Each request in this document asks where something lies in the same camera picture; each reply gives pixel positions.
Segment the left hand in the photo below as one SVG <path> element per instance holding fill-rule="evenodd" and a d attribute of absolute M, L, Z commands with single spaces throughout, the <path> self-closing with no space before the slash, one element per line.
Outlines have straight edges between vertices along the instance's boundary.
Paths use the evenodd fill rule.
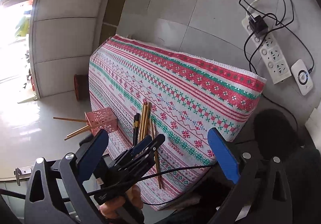
<path fill-rule="evenodd" d="M 128 191 L 126 191 L 126 195 L 133 206 L 140 210 L 143 208 L 139 186 L 133 185 Z M 125 201 L 124 197 L 116 197 L 102 204 L 100 206 L 100 212 L 107 219 L 116 219 L 119 216 L 116 210 L 121 208 L 125 204 Z"/>

